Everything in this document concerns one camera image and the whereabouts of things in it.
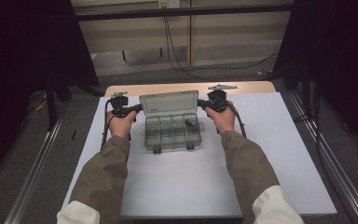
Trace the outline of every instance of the power outlet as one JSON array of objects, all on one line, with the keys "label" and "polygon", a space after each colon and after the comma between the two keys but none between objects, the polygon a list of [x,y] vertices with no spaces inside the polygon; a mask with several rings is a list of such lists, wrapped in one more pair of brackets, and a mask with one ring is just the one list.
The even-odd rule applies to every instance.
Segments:
[{"label": "power outlet", "polygon": [[158,0],[158,8],[170,8],[169,0]]},{"label": "power outlet", "polygon": [[180,7],[180,0],[170,0],[170,8],[179,8]]}]

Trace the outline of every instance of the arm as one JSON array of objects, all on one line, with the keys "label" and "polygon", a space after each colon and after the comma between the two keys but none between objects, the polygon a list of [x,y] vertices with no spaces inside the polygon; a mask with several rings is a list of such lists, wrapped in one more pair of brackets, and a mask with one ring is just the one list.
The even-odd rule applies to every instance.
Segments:
[{"label": "arm", "polygon": [[227,108],[216,113],[205,111],[222,136],[228,173],[245,223],[303,223],[284,199],[278,178],[261,147],[235,132],[235,116]]},{"label": "arm", "polygon": [[112,138],[84,165],[70,203],[57,214],[58,223],[118,223],[128,173],[128,134],[135,116],[131,112],[119,119],[108,114]]}]

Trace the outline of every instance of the box lid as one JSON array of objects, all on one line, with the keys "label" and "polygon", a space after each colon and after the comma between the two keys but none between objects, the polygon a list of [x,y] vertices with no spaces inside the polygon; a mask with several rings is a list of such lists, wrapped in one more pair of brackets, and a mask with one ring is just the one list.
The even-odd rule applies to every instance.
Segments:
[{"label": "box lid", "polygon": [[177,91],[139,96],[146,117],[197,112],[199,91]]}]

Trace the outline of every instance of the green translucent box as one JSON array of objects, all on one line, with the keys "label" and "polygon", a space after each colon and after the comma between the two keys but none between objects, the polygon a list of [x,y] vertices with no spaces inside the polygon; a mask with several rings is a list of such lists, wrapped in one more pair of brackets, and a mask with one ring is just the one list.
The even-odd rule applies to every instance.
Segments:
[{"label": "green translucent box", "polygon": [[145,112],[145,146],[160,153],[179,148],[194,149],[201,143],[197,117],[198,91],[142,95]]}]

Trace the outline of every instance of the sleeve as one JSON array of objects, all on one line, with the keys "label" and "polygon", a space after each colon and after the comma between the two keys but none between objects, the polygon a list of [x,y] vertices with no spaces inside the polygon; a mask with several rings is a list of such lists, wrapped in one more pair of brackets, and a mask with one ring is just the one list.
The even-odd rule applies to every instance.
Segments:
[{"label": "sleeve", "polygon": [[113,136],[84,166],[57,223],[118,223],[130,142]]},{"label": "sleeve", "polygon": [[258,144],[227,131],[222,145],[245,223],[303,223],[284,199],[278,178]]}]

